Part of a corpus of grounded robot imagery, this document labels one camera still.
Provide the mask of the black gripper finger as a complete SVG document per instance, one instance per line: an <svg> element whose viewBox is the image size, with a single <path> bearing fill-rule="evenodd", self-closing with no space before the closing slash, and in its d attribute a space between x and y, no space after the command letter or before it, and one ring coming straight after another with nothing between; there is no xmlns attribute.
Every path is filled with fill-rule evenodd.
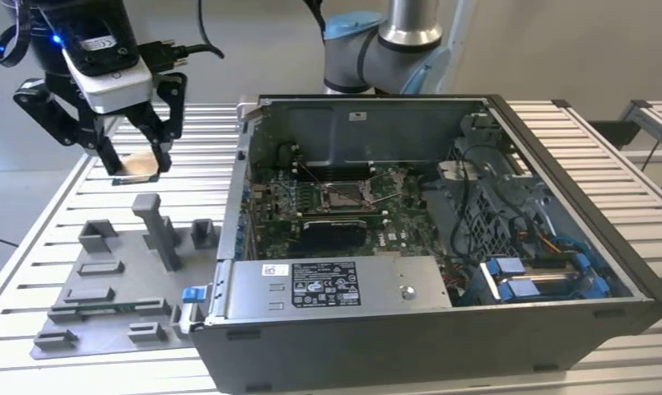
<svg viewBox="0 0 662 395"><path fill-rule="evenodd" d="M13 98L61 145L78 144L90 156L98 156L109 175L121 171L123 163L107 134L104 116L86 104L69 77L29 78Z"/></svg>
<svg viewBox="0 0 662 395"><path fill-rule="evenodd" d="M157 95L171 111L167 120L159 117L151 101L125 109L129 122L151 142L159 173L171 170L169 150L172 143L183 136L188 83L187 75L180 72L165 74L159 79Z"/></svg>

